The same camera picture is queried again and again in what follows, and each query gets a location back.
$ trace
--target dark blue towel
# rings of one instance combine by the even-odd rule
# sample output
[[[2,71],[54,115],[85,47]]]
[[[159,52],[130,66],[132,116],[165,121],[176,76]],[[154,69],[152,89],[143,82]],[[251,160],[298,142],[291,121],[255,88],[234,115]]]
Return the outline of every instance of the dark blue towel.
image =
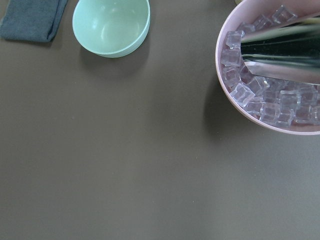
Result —
[[[0,22],[0,37],[50,42],[56,35],[68,0],[10,0]]]

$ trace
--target pile of ice cubes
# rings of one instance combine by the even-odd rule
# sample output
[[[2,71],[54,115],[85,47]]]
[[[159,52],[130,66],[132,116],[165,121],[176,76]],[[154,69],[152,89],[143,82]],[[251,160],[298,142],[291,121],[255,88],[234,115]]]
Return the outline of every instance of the pile of ice cubes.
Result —
[[[252,75],[241,57],[245,34],[297,19],[284,5],[271,16],[242,22],[229,31],[222,50],[222,78],[233,99],[250,115],[279,128],[320,125],[320,86]]]

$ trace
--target empty bowl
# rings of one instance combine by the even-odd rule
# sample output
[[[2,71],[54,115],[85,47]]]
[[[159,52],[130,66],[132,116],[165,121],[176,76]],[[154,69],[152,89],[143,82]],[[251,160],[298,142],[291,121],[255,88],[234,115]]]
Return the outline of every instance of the empty bowl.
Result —
[[[72,18],[77,41],[107,58],[123,57],[136,50],[149,26],[148,0],[80,0]]]
[[[252,122],[281,133],[295,134],[295,135],[319,135],[320,125],[297,125],[293,124],[289,128],[275,127],[266,124],[257,118],[247,113],[236,101],[232,98],[227,86],[224,84],[222,78],[223,65],[221,64],[222,50],[225,47],[225,38],[227,32],[235,31],[242,22],[253,23],[255,19],[262,14],[270,16],[281,5],[285,5],[288,9],[296,13],[299,17],[311,15],[320,12],[320,1],[314,0],[243,0],[227,17],[221,31],[219,33],[216,50],[215,50],[215,65],[217,76],[221,87],[232,105],[245,117]]]

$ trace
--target bowl rim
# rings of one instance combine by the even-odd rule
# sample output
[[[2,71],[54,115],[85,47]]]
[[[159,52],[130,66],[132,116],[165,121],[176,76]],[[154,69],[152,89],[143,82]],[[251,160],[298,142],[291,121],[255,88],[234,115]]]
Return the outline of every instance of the bowl rim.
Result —
[[[108,56],[108,55],[116,55],[116,54],[119,54],[119,53],[122,53],[128,49],[130,49],[133,45],[135,45],[145,34],[146,31],[148,31],[148,28],[149,28],[149,24],[150,24],[150,4],[149,4],[149,0],[145,0],[146,1],[146,5],[147,5],[147,18],[146,18],[146,22],[145,22],[145,25],[144,25],[144,28],[143,30],[141,31],[141,33],[139,34],[139,36],[133,41],[131,42],[129,45],[119,49],[119,50],[116,50],[116,51],[107,51],[107,52],[104,52],[104,51],[96,51],[96,50],[93,50],[87,46],[84,46],[81,41],[79,40],[79,37],[77,36],[77,33],[75,31],[75,16],[76,16],[76,12],[77,12],[77,9],[79,8],[82,0],[79,0],[78,3],[76,4],[75,8],[74,8],[74,11],[73,11],[73,15],[72,15],[72,30],[73,30],[73,34],[75,36],[75,38],[77,39],[77,41],[81,44],[82,47],[84,47],[85,49],[87,49],[88,51],[94,53],[94,54],[97,54],[97,55],[103,55],[103,56]]]
[[[311,135],[320,135],[320,131],[296,131],[296,130],[289,130],[289,129],[285,129],[285,128],[281,128],[281,127],[275,127],[275,126],[271,126],[269,124],[266,124],[258,119],[256,119],[255,117],[251,116],[249,113],[247,113],[239,104],[237,104],[235,102],[235,100],[231,97],[230,93],[228,92],[224,82],[223,82],[223,79],[222,79],[222,74],[221,74],[221,71],[220,71],[220,55],[219,55],[219,45],[221,44],[221,41],[224,41],[223,38],[223,32],[224,32],[224,29],[226,28],[226,25],[228,24],[229,22],[229,19],[235,14],[236,11],[238,11],[239,8],[242,7],[243,4],[246,4],[247,0],[243,0],[242,2],[240,2],[232,11],[231,13],[228,15],[228,17],[225,19],[221,29],[220,29],[220,32],[219,32],[219,35],[218,35],[218,38],[217,38],[217,41],[216,41],[216,46],[215,46],[215,68],[216,68],[216,73],[217,73],[217,76],[218,76],[218,80],[219,80],[219,83],[222,87],[222,90],[224,91],[224,94],[227,96],[228,100],[231,102],[231,104],[243,115],[245,116],[247,119],[251,120],[252,122],[258,124],[259,126],[261,127],[264,127],[264,128],[267,128],[267,129],[270,129],[270,130],[273,130],[273,131],[276,131],[276,132],[280,132],[280,133],[285,133],[285,134],[291,134],[291,135],[303,135],[303,136],[311,136]]]

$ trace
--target folded cloth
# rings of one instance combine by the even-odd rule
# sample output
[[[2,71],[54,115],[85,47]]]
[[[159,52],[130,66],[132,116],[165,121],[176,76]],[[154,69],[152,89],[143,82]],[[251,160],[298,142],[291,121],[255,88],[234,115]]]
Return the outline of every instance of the folded cloth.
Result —
[[[0,37],[50,42],[56,35],[68,0],[10,0],[0,21]]]

